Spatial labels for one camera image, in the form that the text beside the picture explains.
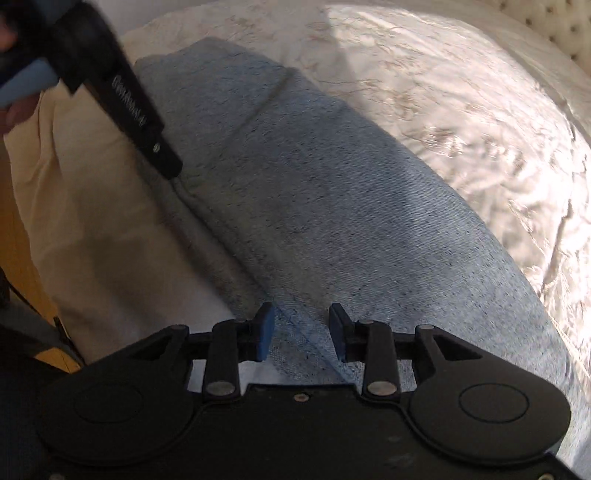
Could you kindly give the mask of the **person's left hand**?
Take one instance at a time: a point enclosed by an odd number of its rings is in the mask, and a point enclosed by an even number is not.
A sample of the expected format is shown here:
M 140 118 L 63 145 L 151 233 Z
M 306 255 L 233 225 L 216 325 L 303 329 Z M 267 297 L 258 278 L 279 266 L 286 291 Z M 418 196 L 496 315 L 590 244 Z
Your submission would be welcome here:
M 17 32 L 1 17 L 1 52 L 7 52 L 17 41 Z M 12 79 L 1 88 L 1 135 L 8 135 L 15 127 L 26 122 L 35 113 L 39 93 L 17 87 Z

